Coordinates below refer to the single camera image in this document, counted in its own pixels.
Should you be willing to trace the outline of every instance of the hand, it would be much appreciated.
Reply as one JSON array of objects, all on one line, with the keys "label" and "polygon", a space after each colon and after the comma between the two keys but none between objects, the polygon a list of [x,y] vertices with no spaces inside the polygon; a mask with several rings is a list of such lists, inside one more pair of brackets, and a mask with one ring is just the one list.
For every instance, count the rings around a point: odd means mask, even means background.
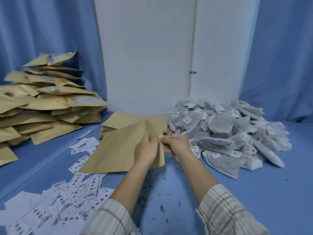
[{"label": "hand", "polygon": [[178,162],[181,157],[191,153],[188,138],[185,136],[163,136],[160,142],[164,144],[164,152],[172,154]]},{"label": "hand", "polygon": [[146,163],[149,168],[154,162],[159,145],[159,138],[151,139],[149,134],[145,134],[135,147],[135,162]]}]

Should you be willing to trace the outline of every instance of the blue curtain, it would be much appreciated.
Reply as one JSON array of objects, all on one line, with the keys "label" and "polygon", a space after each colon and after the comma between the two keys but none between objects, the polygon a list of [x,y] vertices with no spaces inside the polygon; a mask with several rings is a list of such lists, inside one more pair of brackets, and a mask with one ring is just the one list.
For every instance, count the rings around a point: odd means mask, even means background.
[{"label": "blue curtain", "polygon": [[106,100],[93,0],[0,0],[0,84],[40,53],[74,51],[85,86]]},{"label": "blue curtain", "polygon": [[313,121],[313,0],[260,0],[241,99],[268,120]]}]

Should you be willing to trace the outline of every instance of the blue table surface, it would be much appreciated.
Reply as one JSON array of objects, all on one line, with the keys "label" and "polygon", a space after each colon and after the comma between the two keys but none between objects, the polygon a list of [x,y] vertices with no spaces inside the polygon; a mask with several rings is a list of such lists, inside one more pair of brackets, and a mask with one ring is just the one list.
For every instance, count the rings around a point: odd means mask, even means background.
[{"label": "blue table surface", "polygon": [[[271,234],[311,234],[313,124],[284,124],[293,145],[291,151],[277,152],[285,163],[284,169],[264,163],[253,172],[241,169],[239,179],[235,180],[200,160]],[[0,209],[4,209],[5,201],[22,190],[41,194],[56,182],[70,181],[73,174],[68,168],[86,153],[71,155],[68,146],[90,129],[94,131],[87,137],[98,138],[100,128],[101,124],[85,125],[81,130],[39,145],[26,142],[16,146],[14,152],[19,160],[0,167]],[[165,160],[165,166],[148,172],[132,215],[135,224],[143,235],[205,234],[195,212],[198,203],[182,167],[169,154],[165,155]],[[108,174],[101,187],[115,188],[124,175]],[[0,227],[0,234],[5,234],[4,227]]]}]

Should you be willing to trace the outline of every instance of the plaid shirt sleeve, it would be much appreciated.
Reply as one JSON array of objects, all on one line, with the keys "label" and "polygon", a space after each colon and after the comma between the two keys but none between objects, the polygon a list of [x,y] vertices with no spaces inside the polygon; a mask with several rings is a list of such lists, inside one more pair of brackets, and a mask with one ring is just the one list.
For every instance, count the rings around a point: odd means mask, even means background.
[{"label": "plaid shirt sleeve", "polygon": [[108,199],[87,222],[80,235],[140,234],[129,213],[119,202]]},{"label": "plaid shirt sleeve", "polygon": [[212,187],[198,209],[207,235],[268,235],[268,230],[221,184]]}]

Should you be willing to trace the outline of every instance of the white panel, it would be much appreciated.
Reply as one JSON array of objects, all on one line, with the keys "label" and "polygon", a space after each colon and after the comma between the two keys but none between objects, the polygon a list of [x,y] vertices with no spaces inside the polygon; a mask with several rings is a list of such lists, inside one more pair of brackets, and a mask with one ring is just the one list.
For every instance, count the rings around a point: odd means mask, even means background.
[{"label": "white panel", "polygon": [[238,98],[260,0],[198,0],[190,97]]},{"label": "white panel", "polygon": [[155,115],[188,94],[195,0],[95,0],[110,110]]}]

